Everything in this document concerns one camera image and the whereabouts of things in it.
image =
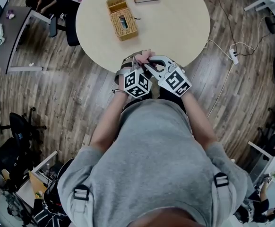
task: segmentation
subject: cable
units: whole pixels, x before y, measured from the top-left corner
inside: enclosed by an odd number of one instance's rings
[[[262,20],[264,19],[264,18],[266,18],[266,17],[274,17],[275,15],[272,15],[272,16],[265,16],[265,17],[263,17],[262,19],[261,19],[261,21],[260,21],[260,23],[262,22]],[[253,55],[254,54],[254,52],[258,49],[258,47],[259,47],[259,44],[260,44],[260,42],[264,39],[264,38],[266,38],[267,36],[269,36],[269,35],[271,35],[272,33],[270,32],[270,33],[268,33],[267,35],[265,35],[265,36],[263,36],[263,37],[261,37],[261,39],[259,40],[259,28],[260,28],[260,23],[259,23],[259,25],[258,25],[258,31],[257,31],[257,47],[254,49],[254,48],[252,48],[251,46],[248,46],[247,44],[245,44],[245,43],[243,43],[243,42],[237,42],[237,44],[239,44],[239,43],[241,43],[241,44],[244,44],[245,46],[247,46],[247,47],[249,47],[250,49],[252,49],[253,50],[253,52],[252,53],[249,53],[249,54],[242,54],[242,53],[239,53],[239,54],[237,54],[236,56],[238,56],[238,55],[242,55],[242,56],[248,56],[248,55]]]
[[[219,93],[219,95],[218,95],[218,97],[217,97],[217,99],[216,99],[216,102],[214,103],[214,105],[213,105],[213,107],[212,107],[210,113],[208,114],[208,117],[207,117],[207,118],[209,118],[210,114],[212,113],[213,109],[215,108],[215,106],[216,106],[216,104],[217,104],[217,101],[219,100],[219,98],[220,98],[220,96],[221,96],[221,94],[222,94],[222,92],[223,92],[223,88],[224,88],[224,86],[226,85],[226,82],[227,82],[227,80],[228,80],[228,77],[229,77],[229,75],[230,75],[230,73],[231,73],[233,67],[234,67],[234,64],[231,66],[231,68],[230,68],[230,70],[229,70],[229,72],[228,72],[228,75],[227,75],[227,77],[226,77],[226,80],[224,81],[222,90],[221,90],[221,92]]]
[[[261,24],[262,20],[263,20],[264,18],[266,18],[266,17],[268,17],[268,16],[262,17],[261,20],[260,20],[260,22],[259,22],[259,25],[258,25],[258,28],[257,28],[257,47],[256,47],[255,49],[252,48],[251,46],[248,46],[248,45],[245,44],[244,42],[237,42],[236,44],[244,44],[244,45],[246,45],[247,47],[249,47],[250,49],[256,50],[256,49],[258,48],[258,45],[259,45],[259,28],[260,28],[260,24]]]
[[[206,45],[205,45],[205,47],[204,48],[207,48],[208,47],[208,42],[209,41],[211,41],[211,42],[213,42],[231,61],[233,61],[232,60],[232,58],[229,56],[229,55],[227,55],[220,47],[219,47],[219,45],[217,44],[217,43],[215,43],[213,40],[207,40],[207,43],[206,43]]]
[[[236,53],[237,53],[237,45],[236,45],[236,42],[235,42],[235,40],[234,40],[234,35],[233,35],[233,31],[232,31],[230,19],[229,19],[229,17],[228,17],[228,14],[226,13],[226,11],[224,10],[224,8],[222,7],[221,1],[218,0],[218,2],[219,2],[219,5],[221,6],[223,12],[224,12],[225,15],[226,15],[228,22],[229,22],[229,27],[230,27],[230,31],[231,31],[232,40],[233,40],[233,42],[234,42],[234,44],[235,44],[235,48],[236,48],[236,51],[234,52],[234,54],[236,54]]]
[[[267,36],[269,36],[269,35],[271,35],[271,33],[269,33],[269,34],[267,34],[267,35],[265,35],[265,36],[263,36],[261,39],[260,39],[260,41],[259,41],[259,43],[258,44],[260,44],[260,42],[263,40],[263,38],[266,38]],[[253,52],[252,53],[250,53],[250,54],[242,54],[242,53],[239,53],[239,54],[237,54],[236,56],[239,56],[239,55],[242,55],[242,56],[248,56],[248,55],[253,55],[254,54],[254,52],[257,50],[257,48],[255,49],[255,50],[253,50]]]

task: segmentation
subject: hand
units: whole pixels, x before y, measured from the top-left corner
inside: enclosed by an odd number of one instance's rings
[[[40,10],[40,14],[44,14],[46,12],[46,8],[42,8],[41,10]]]
[[[141,55],[136,55],[135,58],[140,64],[149,63],[148,58],[154,56],[155,52],[152,52],[150,49],[143,51]]]
[[[266,177],[266,178],[265,178],[265,184],[268,185],[269,183],[270,183],[269,178]]]

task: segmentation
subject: person sitting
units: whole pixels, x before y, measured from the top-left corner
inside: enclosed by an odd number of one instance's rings
[[[237,209],[234,215],[240,222],[266,223],[275,219],[275,208],[269,209],[270,203],[266,195],[267,187],[268,181],[266,179],[260,194],[258,195],[258,190],[256,190],[244,201],[246,204]]]
[[[25,4],[46,17],[58,11],[57,0],[26,0]]]

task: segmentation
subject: buckle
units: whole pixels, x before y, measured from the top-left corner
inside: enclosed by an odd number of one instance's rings
[[[229,185],[228,176],[225,173],[219,172],[214,176],[214,183],[217,188],[228,186]]]
[[[78,187],[75,188],[74,192],[74,198],[77,200],[89,200],[89,188],[86,187],[85,185],[81,184]]]

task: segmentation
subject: backpack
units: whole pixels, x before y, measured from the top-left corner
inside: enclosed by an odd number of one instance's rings
[[[213,219],[212,227],[219,227],[236,211],[236,189],[228,176],[214,166],[212,182]],[[79,185],[67,200],[67,213],[78,227],[94,227],[94,196],[85,185]]]
[[[34,218],[38,226],[69,226],[70,219],[65,213],[58,194],[58,182],[63,173],[69,167],[73,159],[66,162],[60,169],[57,177],[51,182],[46,189],[42,201],[34,202]]]

